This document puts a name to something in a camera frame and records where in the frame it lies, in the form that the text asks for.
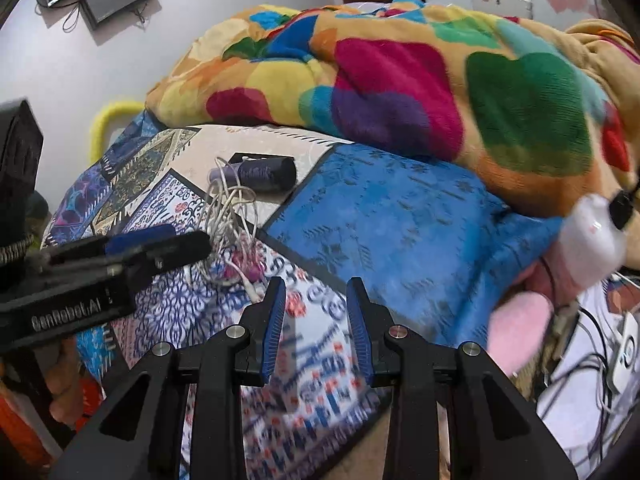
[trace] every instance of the yellow fuzzy handle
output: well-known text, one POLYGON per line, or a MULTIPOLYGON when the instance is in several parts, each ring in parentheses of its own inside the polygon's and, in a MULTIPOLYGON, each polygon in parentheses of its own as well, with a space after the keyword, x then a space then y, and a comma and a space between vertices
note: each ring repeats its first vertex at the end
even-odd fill
POLYGON ((89 164, 93 164, 104 154, 104 133, 111 120, 122 115, 137 115, 145 109, 145 104, 138 101, 117 101, 106 105, 94 117, 89 133, 91 147, 89 150, 89 164))

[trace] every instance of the white cable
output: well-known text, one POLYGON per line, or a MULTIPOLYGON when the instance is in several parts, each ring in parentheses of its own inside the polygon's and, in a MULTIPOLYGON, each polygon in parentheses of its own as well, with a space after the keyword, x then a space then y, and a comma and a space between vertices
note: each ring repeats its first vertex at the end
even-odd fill
MULTIPOLYGON (((620 274, 619 272, 614 272, 613 273, 614 276, 616 276, 618 278, 617 281, 619 280, 625 280, 627 283, 633 285, 635 288, 637 288, 638 290, 640 290, 640 285, 638 285, 636 282, 634 282, 633 280, 630 280, 628 277, 626 277, 624 274, 620 274)), ((629 313, 631 315, 635 314, 638 310, 640 310, 640 303, 636 304, 635 307, 633 307, 629 313)))
MULTIPOLYGON (((242 285, 252 303, 262 300, 242 269, 254 263, 255 233, 258 225, 258 208, 255 203, 256 195, 253 189, 240 184, 238 172, 224 158, 215 157, 215 163, 220 170, 220 178, 213 180, 207 189, 205 205, 200 211, 197 227, 209 235, 211 243, 210 256, 195 264, 196 270, 204 280, 215 286, 231 286, 242 281, 242 285), (234 173, 235 185, 230 186, 226 181, 224 167, 229 167, 234 173), (254 213, 254 225, 249 229, 246 216, 249 207, 254 213), (232 255, 239 253, 239 262, 231 261, 232 255), (231 267, 238 274, 236 278, 224 277, 225 267, 231 267)), ((193 283, 191 269, 185 269, 185 278, 193 283)))
POLYGON ((549 403, 545 407, 545 410, 540 415, 540 419, 541 420, 545 420, 545 417, 549 414, 549 412, 553 408, 553 405, 556 403, 556 400, 558 400, 559 396, 562 394, 562 391, 564 390, 564 388, 568 384, 569 380, 571 380, 573 374, 575 374, 577 372, 580 372, 580 371, 586 371, 586 368, 583 368, 585 365, 593 365, 594 364, 594 363, 590 363, 590 359, 595 359, 595 356, 587 355, 587 356, 583 357, 571 369, 569 369, 568 371, 564 372, 563 374, 561 374, 558 377, 556 377, 555 379, 553 379, 551 384, 549 384, 548 390, 550 390, 556 384, 561 383, 561 381, 562 381, 562 384, 560 384, 560 386, 558 386, 558 389, 555 390, 555 392, 553 393, 553 396, 549 400, 549 403))
MULTIPOLYGON (((631 418, 631 416, 633 415, 633 412, 635 410, 635 408, 638 406, 638 403, 635 402, 631 405, 631 408, 629 408, 629 412, 627 414, 627 416, 620 422, 620 424, 618 424, 618 426, 616 427, 615 430, 611 431, 611 433, 609 433, 605 438, 602 439, 602 444, 608 444, 610 440, 613 440, 613 444, 615 444, 616 440, 620 437, 620 434, 622 434, 622 430, 624 429, 625 425, 629 422, 629 419, 631 418)), ((571 451, 574 449, 580 449, 585 447, 584 444, 582 446, 575 446, 575 447, 568 447, 566 448, 564 451, 571 451)), ((591 456, 586 456, 585 458, 583 458, 582 460, 580 460, 580 462, 575 463, 574 467, 579 467, 582 464, 584 464, 585 462, 587 462, 587 460, 590 460, 591 456)))
MULTIPOLYGON (((609 301, 607 301, 607 293, 604 292, 604 304, 609 305, 609 301)), ((622 336, 620 335, 620 332, 618 332, 617 330, 614 330, 613 327, 611 326, 611 323, 609 322, 609 318, 607 316, 607 311, 609 310, 607 308, 607 310, 605 311, 604 306, 602 304, 601 301, 597 301, 596 300, 596 317, 598 318, 598 321, 600 321, 600 317, 602 317, 604 319, 604 323, 607 325, 607 327, 609 327, 609 331, 611 332, 611 336, 613 337, 613 340, 609 339, 609 342, 615 346, 616 344, 620 343, 622 336)))
POLYGON ((587 333, 587 335, 589 336, 589 340, 591 341, 591 346, 593 347, 593 351, 596 354, 599 354, 600 351, 598 350, 598 348, 596 346, 596 341, 593 338, 593 335, 591 335, 591 332, 589 332, 589 329, 587 327, 585 327, 580 320, 578 321, 578 326, 587 333))
MULTIPOLYGON (((604 364, 602 362, 600 362, 600 376, 602 377, 604 373, 604 364)), ((620 410, 615 410, 613 408, 610 408, 609 406, 607 406, 604 401, 602 400, 602 397, 604 396, 604 393, 602 391, 602 381, 596 381, 596 404, 598 405, 598 407, 603 410, 604 412, 609 413, 610 415, 617 415, 620 412, 620 410)))

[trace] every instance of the white power adapter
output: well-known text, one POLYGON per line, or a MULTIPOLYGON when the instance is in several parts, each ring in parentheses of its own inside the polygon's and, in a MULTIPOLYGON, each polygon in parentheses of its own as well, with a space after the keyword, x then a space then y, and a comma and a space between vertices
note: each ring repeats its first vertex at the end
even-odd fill
POLYGON ((619 334, 618 347, 613 361, 609 365, 607 384, 609 388, 621 394, 625 391, 638 354, 638 322, 629 312, 622 320, 622 330, 619 334))
POLYGON ((533 18, 532 0, 472 0, 473 10, 481 10, 497 16, 533 18))

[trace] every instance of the electrical box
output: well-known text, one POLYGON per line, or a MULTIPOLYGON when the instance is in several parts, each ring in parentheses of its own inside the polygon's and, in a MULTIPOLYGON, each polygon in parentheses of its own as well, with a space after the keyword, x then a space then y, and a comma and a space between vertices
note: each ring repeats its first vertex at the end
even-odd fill
POLYGON ((533 18, 532 0, 472 0, 473 9, 498 16, 533 18))

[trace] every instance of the orange object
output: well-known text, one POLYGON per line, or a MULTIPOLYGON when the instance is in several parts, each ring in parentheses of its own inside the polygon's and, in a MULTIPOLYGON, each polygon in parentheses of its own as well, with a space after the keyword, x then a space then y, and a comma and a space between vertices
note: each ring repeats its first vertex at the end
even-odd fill
POLYGON ((610 28, 604 28, 603 30, 601 30, 598 33, 599 36, 613 36, 616 38, 620 38, 623 41, 626 41, 627 43, 629 43, 631 46, 635 47, 636 44, 634 43, 634 40, 632 40, 631 36, 629 36, 628 34, 622 34, 621 32, 618 32, 616 30, 610 30, 610 28))
POLYGON ((0 428, 27 464, 40 469, 51 462, 36 433, 9 407, 4 397, 0 397, 0 428))
POLYGON ((634 309, 640 303, 640 290, 633 285, 625 284, 609 286, 607 290, 607 304, 609 311, 614 314, 624 314, 634 309))
POLYGON ((102 403, 102 392, 94 378, 83 377, 80 379, 82 386, 82 416, 76 420, 76 431, 79 431, 89 420, 102 403))

